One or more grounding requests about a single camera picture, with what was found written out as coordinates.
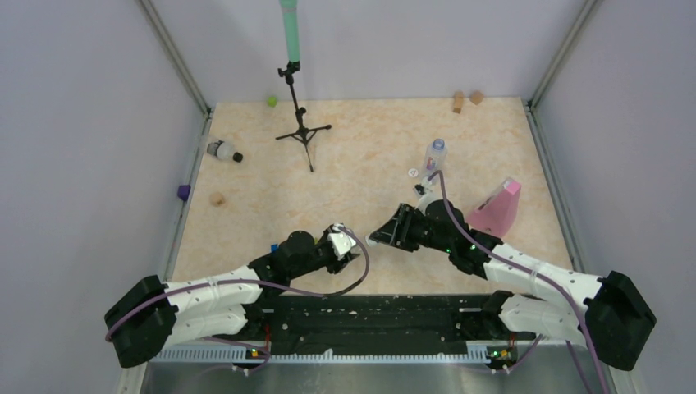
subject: bottle with black cap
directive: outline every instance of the bottle with black cap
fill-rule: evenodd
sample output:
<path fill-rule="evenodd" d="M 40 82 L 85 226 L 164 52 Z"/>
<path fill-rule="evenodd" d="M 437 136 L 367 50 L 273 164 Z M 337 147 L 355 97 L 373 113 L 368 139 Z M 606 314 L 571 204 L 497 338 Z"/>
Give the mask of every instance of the bottle with black cap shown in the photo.
<path fill-rule="evenodd" d="M 217 140 L 208 144 L 205 150 L 206 152 L 212 154 L 220 160 L 225 160 L 227 162 L 234 161 L 241 163 L 244 155 L 236 152 L 235 148 L 229 142 L 223 140 Z"/>

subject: gray floor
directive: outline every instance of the gray floor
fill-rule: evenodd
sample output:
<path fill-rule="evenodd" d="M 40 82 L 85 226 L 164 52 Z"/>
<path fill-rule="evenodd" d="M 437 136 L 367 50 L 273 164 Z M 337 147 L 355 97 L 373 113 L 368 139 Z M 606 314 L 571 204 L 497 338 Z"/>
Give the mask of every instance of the gray floor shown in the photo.
<path fill-rule="evenodd" d="M 587 351 L 581 351 L 579 357 L 592 389 L 600 392 Z M 249 378 L 219 365 L 220 369 L 201 374 L 213 366 L 151 363 L 141 394 L 586 392 L 565 346 L 540 346 L 510 376 L 468 372 L 445 364 L 271 364 Z"/>

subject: wooden block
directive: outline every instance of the wooden block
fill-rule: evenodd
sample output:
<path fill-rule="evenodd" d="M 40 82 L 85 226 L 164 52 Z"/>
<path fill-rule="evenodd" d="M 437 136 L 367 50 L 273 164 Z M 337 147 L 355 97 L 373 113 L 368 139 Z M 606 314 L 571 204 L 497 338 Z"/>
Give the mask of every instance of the wooden block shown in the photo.
<path fill-rule="evenodd" d="M 464 93 L 457 90 L 455 93 L 455 105 L 452 109 L 454 113 L 461 113 L 461 108 L 464 107 Z"/>
<path fill-rule="evenodd" d="M 210 195 L 209 200 L 210 200 L 210 204 L 211 204 L 213 207 L 219 207 L 219 206 L 225 204 L 225 196 L 222 195 L 222 193 L 220 193 L 219 191 L 216 191 L 215 193 L 212 193 L 212 194 Z"/>
<path fill-rule="evenodd" d="M 474 103 L 474 105 L 479 105 L 483 101 L 483 93 L 476 90 L 471 94 L 469 100 L 471 100 L 471 102 Z"/>

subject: clear plastic bottle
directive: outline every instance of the clear plastic bottle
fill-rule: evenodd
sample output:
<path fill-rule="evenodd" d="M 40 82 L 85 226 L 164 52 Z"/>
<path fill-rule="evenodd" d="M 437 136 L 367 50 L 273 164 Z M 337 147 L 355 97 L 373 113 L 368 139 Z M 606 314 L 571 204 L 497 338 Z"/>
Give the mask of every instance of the clear plastic bottle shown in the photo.
<path fill-rule="evenodd" d="M 243 154 L 235 151 L 235 147 L 232 144 L 223 140 L 215 140 L 209 143 L 205 151 L 227 162 L 235 161 L 240 163 L 244 158 Z"/>
<path fill-rule="evenodd" d="M 428 148 L 425 149 L 425 160 L 423 161 L 423 176 L 431 176 L 435 171 L 442 169 L 446 156 L 447 147 L 444 140 L 438 138 L 428 145 Z"/>

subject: marble tabletop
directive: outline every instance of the marble tabletop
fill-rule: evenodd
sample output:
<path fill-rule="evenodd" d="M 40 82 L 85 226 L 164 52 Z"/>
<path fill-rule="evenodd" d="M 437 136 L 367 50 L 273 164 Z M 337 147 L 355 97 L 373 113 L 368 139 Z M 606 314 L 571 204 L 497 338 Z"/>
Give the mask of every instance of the marble tabletop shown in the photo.
<path fill-rule="evenodd" d="M 332 124 L 312 140 L 309 172 L 305 149 L 294 140 L 276 141 L 296 130 L 290 102 L 220 103 L 212 136 L 232 142 L 241 163 L 205 154 L 192 196 L 173 280 L 215 275 L 266 254 L 295 230 L 320 236 L 343 222 L 360 238 L 385 223 L 399 203 L 415 205 L 419 168 L 435 138 L 446 141 L 447 195 L 466 213 L 508 176 L 522 184 L 515 224 L 503 238 L 517 249 L 570 268 L 566 245 L 548 192 L 537 150 L 519 98 L 465 100 L 461 114 L 452 98 L 342 100 L 300 103 L 307 127 Z M 220 192 L 226 203 L 208 197 Z M 351 294 L 481 293 L 509 288 L 456 270 L 434 250 L 414 253 L 385 245 L 369 248 L 371 268 Z M 362 258 L 341 273 L 326 270 L 292 282 L 302 289 L 332 292 L 354 282 Z"/>

